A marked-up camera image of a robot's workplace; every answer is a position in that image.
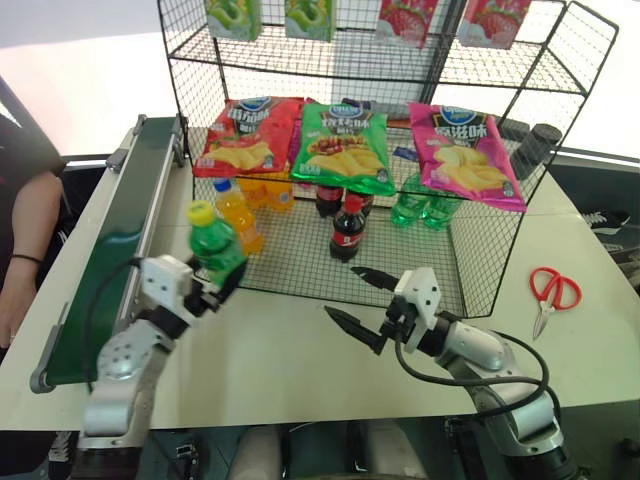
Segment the metal wire rack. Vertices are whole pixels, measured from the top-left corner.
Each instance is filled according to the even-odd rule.
[[[497,117],[510,153],[539,123],[558,128],[564,140],[593,90],[618,27],[578,2],[534,0],[511,49],[463,47],[456,30],[465,3],[440,0],[426,45],[418,50],[375,40],[379,0],[339,3],[331,43],[287,38],[284,0],[262,2],[263,32],[255,42],[211,37],[204,0],[158,0],[187,154],[193,159],[202,153],[207,127],[225,100],[256,96],[472,108]],[[512,121],[519,122],[518,128]],[[393,153],[399,146],[413,148],[411,134],[390,128],[388,144],[396,188],[404,192],[404,181],[418,166]],[[513,163],[527,202],[553,161],[551,153],[535,168]],[[523,168],[531,170],[528,175]],[[396,198],[376,197],[361,250],[342,264],[329,256],[332,226],[316,214],[313,190],[295,185],[294,191],[298,201],[291,212],[257,212],[266,244],[250,259],[244,287],[386,306],[388,294],[364,284],[350,266],[399,275],[428,265],[442,287],[443,309],[467,318],[493,311],[521,214],[469,201],[447,231],[431,231],[421,223],[398,229],[389,220]],[[213,200],[210,179],[194,178],[194,197]]]

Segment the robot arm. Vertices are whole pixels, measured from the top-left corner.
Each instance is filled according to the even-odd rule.
[[[218,310],[237,287],[245,266],[213,293],[193,278],[191,267],[173,257],[142,260],[142,292],[157,307],[114,335],[100,351],[72,479],[135,478],[167,358],[198,317]]]
[[[398,359],[408,371],[412,369],[402,358],[401,343],[405,344],[406,352],[419,350],[434,357],[454,380],[410,373],[425,381],[465,387],[480,415],[490,414],[484,420],[485,427],[509,467],[517,472],[517,478],[578,478],[577,467],[564,447],[549,394],[532,396],[536,390],[533,382],[516,381],[515,377],[522,379],[523,373],[505,338],[452,320],[451,315],[436,316],[440,288],[431,268],[406,271],[399,280],[366,267],[352,270],[368,283],[393,291],[393,299],[380,334],[361,326],[358,319],[346,312],[325,307],[345,332],[377,354],[387,339],[396,340]],[[513,383],[488,383],[510,377]],[[523,405],[510,409],[516,402]],[[498,408],[506,411],[491,415],[490,411]]]

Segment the white wall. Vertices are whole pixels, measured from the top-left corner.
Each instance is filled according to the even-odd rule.
[[[585,3],[621,31],[565,145],[638,157],[640,2]],[[138,113],[176,112],[154,0],[0,0],[0,75],[65,155],[110,152]]]
[[[63,155],[177,111],[153,0],[0,0],[0,75]]]

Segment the pink chip bag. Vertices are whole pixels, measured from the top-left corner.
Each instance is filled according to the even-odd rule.
[[[491,115],[410,103],[409,116],[424,185],[502,210],[526,211]]]

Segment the bag of potato chips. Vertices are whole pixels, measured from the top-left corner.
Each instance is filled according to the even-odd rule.
[[[305,105],[300,152],[291,177],[372,195],[393,195],[386,123],[386,115],[360,106]]]
[[[410,103],[409,116],[424,185],[502,210],[527,210],[491,115]]]
[[[281,172],[301,98],[260,97],[227,100],[209,127],[196,177],[235,177],[242,173]]]

